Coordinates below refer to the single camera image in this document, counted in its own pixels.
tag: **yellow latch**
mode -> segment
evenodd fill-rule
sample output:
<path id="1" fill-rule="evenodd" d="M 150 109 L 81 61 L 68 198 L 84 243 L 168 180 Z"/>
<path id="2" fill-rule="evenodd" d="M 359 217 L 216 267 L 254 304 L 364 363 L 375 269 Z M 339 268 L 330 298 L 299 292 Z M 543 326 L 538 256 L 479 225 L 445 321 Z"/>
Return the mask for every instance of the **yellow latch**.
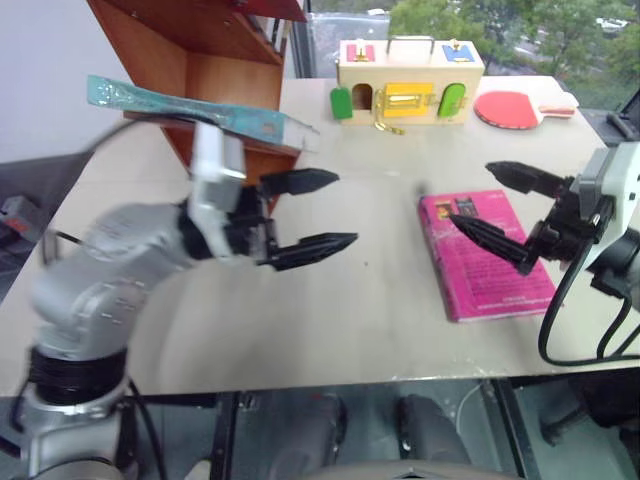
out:
<path id="1" fill-rule="evenodd" d="M 384 117 L 417 117 L 427 114 L 433 83 L 388 83 L 384 89 Z"/>
<path id="2" fill-rule="evenodd" d="M 376 90 L 375 103 L 373 104 L 373 125 L 380 131 L 391 132 L 396 135 L 404 135 L 402 128 L 392 127 L 391 125 L 382 121 L 382 113 L 384 108 L 384 91 Z"/>

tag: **book cover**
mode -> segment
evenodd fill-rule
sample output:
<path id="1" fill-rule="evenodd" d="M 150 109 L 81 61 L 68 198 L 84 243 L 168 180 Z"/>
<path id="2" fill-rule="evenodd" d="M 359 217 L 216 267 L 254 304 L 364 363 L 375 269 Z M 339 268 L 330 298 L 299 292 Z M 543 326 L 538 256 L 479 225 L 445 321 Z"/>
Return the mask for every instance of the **book cover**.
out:
<path id="1" fill-rule="evenodd" d="M 451 319 L 456 322 L 543 313 L 555 287 L 540 262 L 528 276 L 484 251 L 449 220 L 450 214 L 478 217 L 524 242 L 526 235 L 502 190 L 428 195 L 420 218 L 440 271 Z"/>
<path id="2" fill-rule="evenodd" d="M 275 110 L 164 95 L 96 75 L 88 77 L 87 101 L 128 112 L 197 115 L 223 130 L 295 150 L 315 152 L 320 147 L 320 133 L 315 128 Z"/>

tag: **pink book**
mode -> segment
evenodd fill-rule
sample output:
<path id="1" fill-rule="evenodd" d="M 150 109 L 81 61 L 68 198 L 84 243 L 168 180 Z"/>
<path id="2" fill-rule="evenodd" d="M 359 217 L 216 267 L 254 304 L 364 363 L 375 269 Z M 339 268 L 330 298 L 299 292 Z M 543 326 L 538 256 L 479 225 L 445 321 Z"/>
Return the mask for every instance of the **pink book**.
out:
<path id="1" fill-rule="evenodd" d="M 502 190 L 428 195 L 420 218 L 456 322 L 543 313 L 555 287 L 540 262 L 526 277 L 482 250 L 449 220 L 451 213 L 481 218 L 524 242 L 526 235 Z"/>

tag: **table surface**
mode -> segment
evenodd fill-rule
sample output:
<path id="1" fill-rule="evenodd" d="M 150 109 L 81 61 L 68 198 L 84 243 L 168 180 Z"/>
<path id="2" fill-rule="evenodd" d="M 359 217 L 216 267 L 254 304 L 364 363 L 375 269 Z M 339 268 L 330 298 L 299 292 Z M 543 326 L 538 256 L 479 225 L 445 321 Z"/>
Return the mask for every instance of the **table surface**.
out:
<path id="1" fill-rule="evenodd" d="M 274 217 L 281 244 L 326 231 L 360 238 L 320 264 L 292 271 L 207 261 L 170 278 L 152 295 L 130 346 L 129 370 L 141 389 L 169 394 L 585 370 L 539 358 L 540 316 L 448 321 L 416 211 L 421 193 L 500 188 L 484 169 L 489 161 L 575 175 L 603 146 L 582 115 L 512 131 L 472 114 L 462 126 L 414 126 L 396 136 L 334 123 L 333 86 L 331 80 L 285 80 L 281 110 L 322 135 L 321 150 L 304 153 L 298 166 L 332 170 L 341 181 L 281 197 Z M 480 91 L 559 88 L 550 77 L 485 77 L 480 85 Z M 159 129 L 140 126 L 97 152 L 53 225 L 82 235 L 117 205 L 175 202 L 189 190 Z M 538 195 L 508 196 L 527 231 L 552 203 Z M 632 225 L 640 225 L 637 215 Z M 13 394 L 25 371 L 39 321 L 29 306 L 39 263 L 36 252 L 0 305 L 0 395 Z M 559 265 L 546 267 L 557 284 Z M 549 347 L 555 357 L 592 357 L 617 313 L 617 302 L 591 289 L 589 280 L 583 274 L 576 281 L 558 316 Z M 639 318 L 632 312 L 620 336 Z"/>

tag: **red paddle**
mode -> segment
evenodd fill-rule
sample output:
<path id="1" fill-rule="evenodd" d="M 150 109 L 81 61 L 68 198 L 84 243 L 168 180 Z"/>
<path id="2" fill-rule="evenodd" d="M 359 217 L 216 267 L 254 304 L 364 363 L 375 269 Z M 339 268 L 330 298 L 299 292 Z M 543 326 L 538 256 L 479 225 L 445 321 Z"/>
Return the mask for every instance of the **red paddle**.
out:
<path id="1" fill-rule="evenodd" d="M 546 116 L 569 118 L 577 106 L 578 101 L 569 92 L 558 92 L 544 102 L 521 92 L 488 92 L 476 99 L 473 110 L 490 125 L 527 129 L 540 125 Z"/>

